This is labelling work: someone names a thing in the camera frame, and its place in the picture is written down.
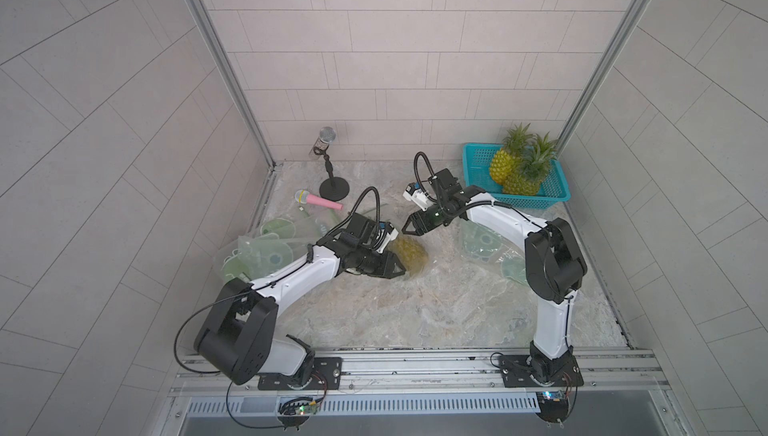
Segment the green pineapple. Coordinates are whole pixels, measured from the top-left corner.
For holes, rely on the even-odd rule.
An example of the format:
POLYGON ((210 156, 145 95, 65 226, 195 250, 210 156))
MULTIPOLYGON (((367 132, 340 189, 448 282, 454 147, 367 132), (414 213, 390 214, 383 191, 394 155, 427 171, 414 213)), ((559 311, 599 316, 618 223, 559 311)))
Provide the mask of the green pineapple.
POLYGON ((416 237, 400 235, 388 243, 387 249, 399 257, 410 276, 422 273, 429 262, 426 248, 416 237))
POLYGON ((523 160, 502 185, 504 194, 536 196, 541 184, 548 178, 552 160, 543 158, 535 143, 526 149, 523 160))

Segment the zip-top bag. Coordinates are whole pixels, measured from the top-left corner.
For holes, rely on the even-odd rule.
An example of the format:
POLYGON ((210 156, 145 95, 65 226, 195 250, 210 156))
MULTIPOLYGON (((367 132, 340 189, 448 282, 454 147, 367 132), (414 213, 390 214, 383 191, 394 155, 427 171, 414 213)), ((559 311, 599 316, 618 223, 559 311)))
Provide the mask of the zip-top bag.
POLYGON ((377 219, 373 211, 364 213, 374 228, 363 244, 373 254, 371 269, 365 273, 379 278, 393 279, 400 276, 416 276, 429 262, 426 248, 413 236, 403 234, 389 220, 377 219))
POLYGON ((256 279, 272 274, 301 259, 314 244, 341 221, 337 210, 298 205, 256 230, 238 237, 237 256, 256 279))
POLYGON ((462 254, 486 270, 526 287, 523 251, 500 234, 472 221, 459 220, 462 254))
POLYGON ((243 281, 266 277, 264 243, 259 238, 240 236, 219 251, 220 273, 224 282, 232 279, 243 281))

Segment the yellow pineapple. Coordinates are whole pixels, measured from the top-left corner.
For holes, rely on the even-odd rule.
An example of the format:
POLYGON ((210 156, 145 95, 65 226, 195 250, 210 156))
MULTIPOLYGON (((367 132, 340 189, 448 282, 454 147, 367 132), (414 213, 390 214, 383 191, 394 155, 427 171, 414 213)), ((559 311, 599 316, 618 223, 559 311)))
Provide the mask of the yellow pineapple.
POLYGON ((531 138, 529 128, 530 124, 518 123, 508 130, 502 146, 490 163, 489 175, 495 183, 504 184, 508 176, 520 166, 531 138))

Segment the orange pineapple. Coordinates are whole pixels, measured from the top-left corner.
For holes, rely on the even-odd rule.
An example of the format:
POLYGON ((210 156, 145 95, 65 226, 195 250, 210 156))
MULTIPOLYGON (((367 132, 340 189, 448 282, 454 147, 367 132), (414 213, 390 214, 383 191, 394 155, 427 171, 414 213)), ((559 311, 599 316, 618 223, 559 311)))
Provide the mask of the orange pineapple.
POLYGON ((534 143, 543 158, 547 160, 556 158, 558 140, 551 138, 549 133, 544 135, 537 134, 534 143))

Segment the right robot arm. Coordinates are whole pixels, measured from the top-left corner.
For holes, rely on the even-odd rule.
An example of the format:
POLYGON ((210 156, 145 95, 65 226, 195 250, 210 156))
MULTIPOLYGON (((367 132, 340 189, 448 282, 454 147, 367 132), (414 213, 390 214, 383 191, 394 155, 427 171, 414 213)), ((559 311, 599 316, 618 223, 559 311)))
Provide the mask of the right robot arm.
POLYGON ((570 329, 587 264, 570 224, 528 215, 477 186, 463 187, 448 169, 411 182, 403 197, 419 207, 406 220, 408 235, 422 236, 461 218, 523 250, 526 281, 538 297, 536 330, 529 357, 521 362, 501 356, 500 366, 540 386, 579 385, 566 372, 576 368, 570 329))

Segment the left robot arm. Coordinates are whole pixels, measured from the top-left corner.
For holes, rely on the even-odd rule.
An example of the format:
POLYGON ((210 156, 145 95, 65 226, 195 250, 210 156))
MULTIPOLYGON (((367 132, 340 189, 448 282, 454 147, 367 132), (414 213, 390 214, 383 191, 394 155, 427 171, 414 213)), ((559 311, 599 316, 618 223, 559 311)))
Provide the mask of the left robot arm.
POLYGON ((343 272, 384 279, 404 275, 407 269, 388 248, 398 235, 389 221, 352 213, 286 267, 257 280, 227 282, 194 350, 236 385, 280 375, 294 388, 305 387, 315 371, 315 351, 295 336, 276 334, 280 314, 343 272))

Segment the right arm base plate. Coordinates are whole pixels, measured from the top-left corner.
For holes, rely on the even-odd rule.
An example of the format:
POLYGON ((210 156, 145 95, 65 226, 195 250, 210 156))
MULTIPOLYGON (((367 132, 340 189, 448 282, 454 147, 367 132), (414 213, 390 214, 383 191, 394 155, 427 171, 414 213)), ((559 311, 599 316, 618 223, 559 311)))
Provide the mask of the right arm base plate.
POLYGON ((506 388, 573 388, 584 385, 578 362, 570 352, 556 359, 543 354, 500 355, 495 364, 506 388))

